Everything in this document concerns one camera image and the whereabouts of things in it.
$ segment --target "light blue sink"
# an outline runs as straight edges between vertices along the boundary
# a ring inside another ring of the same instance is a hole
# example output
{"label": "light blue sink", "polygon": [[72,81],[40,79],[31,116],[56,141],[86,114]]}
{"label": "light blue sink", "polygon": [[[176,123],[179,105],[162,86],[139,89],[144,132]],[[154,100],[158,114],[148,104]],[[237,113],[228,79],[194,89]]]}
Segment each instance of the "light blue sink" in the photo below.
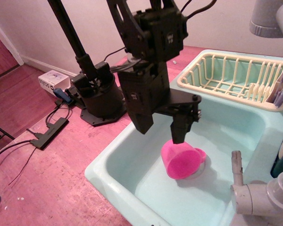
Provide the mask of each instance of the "light blue sink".
{"label": "light blue sink", "polygon": [[[191,92],[179,88],[176,80],[172,88]],[[87,167],[86,178],[131,224],[228,226],[234,214],[233,150],[242,152],[246,183],[271,179],[269,172],[283,140],[283,112],[199,95],[202,118],[185,140],[207,153],[202,173],[177,181],[167,176],[160,150],[171,139],[172,118],[159,114],[154,114],[146,135],[131,123]]]}

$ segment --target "baseboard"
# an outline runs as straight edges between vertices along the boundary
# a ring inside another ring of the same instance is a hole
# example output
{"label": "baseboard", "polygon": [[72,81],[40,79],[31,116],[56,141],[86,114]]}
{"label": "baseboard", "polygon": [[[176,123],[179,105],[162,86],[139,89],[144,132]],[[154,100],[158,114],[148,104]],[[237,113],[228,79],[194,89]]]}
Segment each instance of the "baseboard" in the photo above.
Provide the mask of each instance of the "baseboard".
{"label": "baseboard", "polygon": [[24,62],[20,57],[20,54],[14,47],[13,43],[8,39],[8,37],[5,35],[3,30],[0,28],[0,40],[3,43],[3,45],[9,50],[9,52],[13,55],[15,60],[18,62],[19,65],[23,65]]}
{"label": "baseboard", "polygon": [[75,73],[66,71],[66,70],[64,70],[62,68],[58,68],[58,67],[46,64],[44,62],[32,59],[32,58],[27,57],[27,56],[21,55],[21,58],[23,59],[24,63],[26,63],[26,64],[28,64],[28,65],[30,65],[32,67],[35,67],[35,68],[37,68],[37,69],[39,69],[41,71],[44,71],[44,72],[49,72],[51,70],[54,70],[56,72],[60,72],[61,74],[68,75],[69,77],[74,77],[74,76],[77,75]]}

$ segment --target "wooden table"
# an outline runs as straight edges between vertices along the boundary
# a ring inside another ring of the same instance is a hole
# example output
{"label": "wooden table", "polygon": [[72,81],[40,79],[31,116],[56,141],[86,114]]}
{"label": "wooden table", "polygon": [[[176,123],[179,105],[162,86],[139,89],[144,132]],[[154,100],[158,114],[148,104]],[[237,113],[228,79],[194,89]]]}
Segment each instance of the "wooden table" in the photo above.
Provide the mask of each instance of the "wooden table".
{"label": "wooden table", "polygon": [[[176,64],[169,61],[170,81],[202,50],[185,47],[173,59]],[[84,171],[131,120],[125,114],[116,123],[92,127],[80,119],[80,112],[76,107],[72,109],[69,124],[44,151],[35,151],[22,175],[11,185],[8,184],[20,172],[34,147],[20,145],[0,156],[0,226],[130,225],[87,181]],[[66,113],[66,109],[60,109],[51,122],[65,117]],[[31,130],[45,132],[45,118]],[[12,143],[33,138],[25,132]]]}

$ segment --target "white faucet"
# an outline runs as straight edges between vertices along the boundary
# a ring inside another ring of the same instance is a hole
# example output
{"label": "white faucet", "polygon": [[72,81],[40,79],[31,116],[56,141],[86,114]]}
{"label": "white faucet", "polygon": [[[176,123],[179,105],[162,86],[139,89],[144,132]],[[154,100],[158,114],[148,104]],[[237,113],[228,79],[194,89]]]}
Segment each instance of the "white faucet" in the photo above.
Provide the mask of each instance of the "white faucet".
{"label": "white faucet", "polygon": [[241,162],[241,152],[232,152],[232,169],[234,184],[231,186],[232,203],[237,214],[260,216],[251,218],[250,216],[240,220],[232,221],[233,226],[253,225],[258,226],[271,224],[273,226],[283,226],[283,173],[278,178],[272,179],[267,184],[262,181],[253,181],[245,185],[243,183],[243,172]]}

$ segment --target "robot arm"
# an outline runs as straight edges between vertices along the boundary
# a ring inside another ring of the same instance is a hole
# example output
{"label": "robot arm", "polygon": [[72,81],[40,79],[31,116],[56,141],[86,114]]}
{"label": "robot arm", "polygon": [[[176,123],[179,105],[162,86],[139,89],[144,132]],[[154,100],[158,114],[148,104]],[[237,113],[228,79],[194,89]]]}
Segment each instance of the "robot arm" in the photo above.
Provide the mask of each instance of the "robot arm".
{"label": "robot arm", "polygon": [[[82,69],[72,79],[85,105],[81,118],[93,126],[117,121],[124,113],[124,105],[109,65],[106,62],[93,65],[61,0],[48,2]],[[183,49],[183,40],[188,36],[187,19],[173,0],[162,0],[163,8],[161,0],[150,0],[151,8],[135,15],[125,0],[107,2],[126,51],[138,59],[133,64],[117,67],[130,118],[137,130],[145,134],[153,124],[153,113],[172,116],[173,142],[184,142],[192,123],[200,118],[201,97],[170,89],[166,61]]]}
{"label": "robot arm", "polygon": [[107,0],[125,44],[140,63],[118,71],[127,111],[135,127],[145,134],[153,124],[153,113],[173,117],[172,139],[184,142],[194,121],[200,118],[201,97],[170,89],[166,61],[179,55],[188,36],[186,18],[173,0],[151,0],[151,8],[133,15],[126,0]]}

